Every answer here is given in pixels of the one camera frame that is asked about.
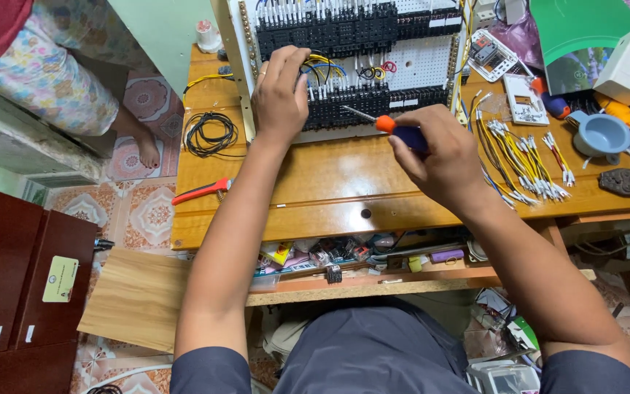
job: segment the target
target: orange tool handle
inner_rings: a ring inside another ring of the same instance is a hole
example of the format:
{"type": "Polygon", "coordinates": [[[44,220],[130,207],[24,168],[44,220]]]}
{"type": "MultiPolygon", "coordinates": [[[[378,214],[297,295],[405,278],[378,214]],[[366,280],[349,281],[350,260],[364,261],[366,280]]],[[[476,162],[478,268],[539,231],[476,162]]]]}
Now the orange tool handle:
{"type": "Polygon", "coordinates": [[[396,128],[396,121],[388,115],[381,115],[376,118],[376,130],[393,134],[393,129],[396,128]]]}
{"type": "Polygon", "coordinates": [[[189,201],[193,200],[194,198],[205,196],[206,194],[215,193],[218,190],[228,190],[230,188],[230,183],[232,183],[230,178],[223,178],[215,183],[206,184],[205,186],[197,187],[196,189],[191,189],[188,192],[181,193],[171,199],[171,204],[177,205],[181,204],[184,201],[189,201]]]}

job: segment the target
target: wooden board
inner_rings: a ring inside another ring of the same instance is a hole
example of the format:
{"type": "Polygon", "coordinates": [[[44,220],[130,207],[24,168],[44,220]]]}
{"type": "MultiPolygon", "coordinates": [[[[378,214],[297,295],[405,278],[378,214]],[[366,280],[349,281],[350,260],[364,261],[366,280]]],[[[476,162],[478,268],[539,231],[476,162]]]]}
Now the wooden board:
{"type": "MultiPolygon", "coordinates": [[[[223,64],[215,59],[215,55],[201,54],[194,48],[189,79],[213,74],[223,64]]],[[[467,106],[480,89],[483,89],[483,94],[504,92],[500,82],[490,84],[473,73],[462,89],[467,106]]],[[[186,94],[185,105],[188,108],[185,121],[197,112],[223,112],[243,130],[242,112],[245,107],[240,105],[240,95],[232,81],[211,79],[193,86],[186,94]]],[[[223,133],[221,125],[212,125],[205,130],[209,135],[223,133]]],[[[597,185],[597,175],[614,166],[609,166],[603,159],[594,159],[587,169],[582,170],[585,157],[573,149],[573,131],[565,122],[551,119],[549,127],[510,125],[510,130],[523,136],[532,134],[538,139],[551,130],[577,178],[576,186],[568,188],[572,198],[536,207],[520,204],[518,209],[522,218],[630,209],[630,198],[603,192],[597,185]]],[[[538,143],[544,164],[555,181],[560,182],[561,172],[555,158],[540,140],[538,143]]],[[[225,153],[246,153],[243,132],[240,132],[239,141],[225,153]]],[[[480,154],[485,159],[482,149],[480,154]]],[[[241,162],[241,158],[201,159],[182,151],[176,192],[210,184],[222,177],[234,177],[241,162]]],[[[499,181],[499,174],[489,163],[488,167],[494,179],[499,181]]],[[[621,167],[630,168],[630,157],[622,155],[621,167]]],[[[197,198],[176,206],[171,232],[172,249],[199,247],[217,207],[215,196],[197,198]]],[[[294,145],[285,157],[276,181],[263,239],[273,241],[455,224],[460,224],[458,218],[427,198],[409,181],[395,161],[386,138],[372,136],[294,145]],[[361,211],[364,209],[371,211],[370,219],[362,218],[361,211]]]]}
{"type": "MultiPolygon", "coordinates": [[[[114,247],[77,329],[171,353],[190,265],[190,262],[173,257],[114,247]]],[[[591,270],[582,273],[588,279],[594,279],[591,270]]],[[[323,278],[310,277],[280,282],[276,292],[250,294],[247,306],[500,285],[489,266],[367,275],[345,278],[335,285],[328,285],[323,278]],[[377,283],[381,279],[394,278],[404,278],[405,282],[377,283]]]]}

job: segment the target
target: red wire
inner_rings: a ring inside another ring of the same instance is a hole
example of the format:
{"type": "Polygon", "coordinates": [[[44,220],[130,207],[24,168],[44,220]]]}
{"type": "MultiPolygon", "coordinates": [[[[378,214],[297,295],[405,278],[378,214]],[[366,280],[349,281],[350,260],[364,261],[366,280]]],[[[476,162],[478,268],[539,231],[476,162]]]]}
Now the red wire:
{"type": "Polygon", "coordinates": [[[391,62],[390,60],[386,60],[386,62],[383,63],[381,68],[386,70],[387,72],[396,72],[396,71],[398,71],[398,66],[396,66],[396,64],[391,62]]]}

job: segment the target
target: orange screwdriver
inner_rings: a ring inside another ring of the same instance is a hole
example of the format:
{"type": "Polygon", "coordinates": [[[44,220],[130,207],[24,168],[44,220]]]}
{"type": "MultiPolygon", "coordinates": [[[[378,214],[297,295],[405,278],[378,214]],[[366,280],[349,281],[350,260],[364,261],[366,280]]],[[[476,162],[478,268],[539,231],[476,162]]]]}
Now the orange screwdriver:
{"type": "Polygon", "coordinates": [[[377,118],[373,116],[358,111],[354,108],[348,107],[346,105],[342,105],[347,111],[355,113],[360,117],[367,119],[376,124],[376,130],[387,132],[388,134],[395,135],[399,137],[404,143],[413,148],[416,151],[427,152],[429,151],[429,145],[427,145],[427,140],[424,138],[422,131],[419,130],[419,127],[416,126],[398,126],[396,121],[389,117],[388,115],[381,115],[377,118]]]}

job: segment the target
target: person's foot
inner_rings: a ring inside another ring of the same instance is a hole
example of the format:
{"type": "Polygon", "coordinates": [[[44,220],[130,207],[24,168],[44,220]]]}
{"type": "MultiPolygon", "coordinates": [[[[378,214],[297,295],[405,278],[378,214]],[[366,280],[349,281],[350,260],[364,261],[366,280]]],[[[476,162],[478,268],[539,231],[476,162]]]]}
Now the person's foot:
{"type": "Polygon", "coordinates": [[[147,168],[159,167],[160,151],[157,149],[157,142],[155,142],[155,136],[152,135],[152,132],[147,130],[147,133],[135,137],[135,142],[140,153],[140,163],[147,168]]]}

